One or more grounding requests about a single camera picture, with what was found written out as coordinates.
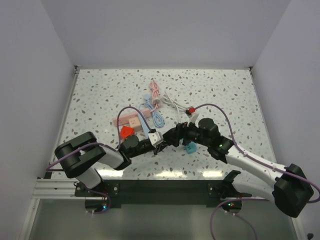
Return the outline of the teal power strip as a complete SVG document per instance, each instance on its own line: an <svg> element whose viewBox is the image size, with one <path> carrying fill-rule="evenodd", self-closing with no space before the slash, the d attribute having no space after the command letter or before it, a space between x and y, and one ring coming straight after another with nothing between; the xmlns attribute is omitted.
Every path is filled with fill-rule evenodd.
<svg viewBox="0 0 320 240"><path fill-rule="evenodd" d="M189 142L188 144L185 144L183 146L184 150L186 151L187 154L193 154L197 151L197 146L194 142Z"/></svg>

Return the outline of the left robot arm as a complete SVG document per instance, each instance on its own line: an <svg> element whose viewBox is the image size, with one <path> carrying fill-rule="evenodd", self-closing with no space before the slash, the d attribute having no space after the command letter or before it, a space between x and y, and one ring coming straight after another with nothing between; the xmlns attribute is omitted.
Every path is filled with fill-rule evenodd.
<svg viewBox="0 0 320 240"><path fill-rule="evenodd" d="M59 145L54 154L69 179L82 183L88 193L99 196L104 190L102 177L93 165L100 162L120 171L128 167L131 158L153 152L155 155L168 146L162 134L152 130L148 138L139 140L136 135L127 136L117 149L98 143L92 132L86 132Z"/></svg>

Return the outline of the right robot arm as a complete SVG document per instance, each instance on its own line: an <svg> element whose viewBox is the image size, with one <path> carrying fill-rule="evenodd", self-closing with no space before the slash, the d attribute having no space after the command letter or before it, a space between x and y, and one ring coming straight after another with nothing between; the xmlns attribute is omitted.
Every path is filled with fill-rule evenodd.
<svg viewBox="0 0 320 240"><path fill-rule="evenodd" d="M241 168L264 182L262 186L255 187L230 179L222 185L227 196L233 197L240 191L265 198L273 201L284 214L296 218L314 195L310 181L299 166L284 166L246 151L234 140L221 135L218 126L210 118L203 118L198 124L179 123L168 130L163 138L168 145L175 147L180 140L205 146L215 160Z"/></svg>

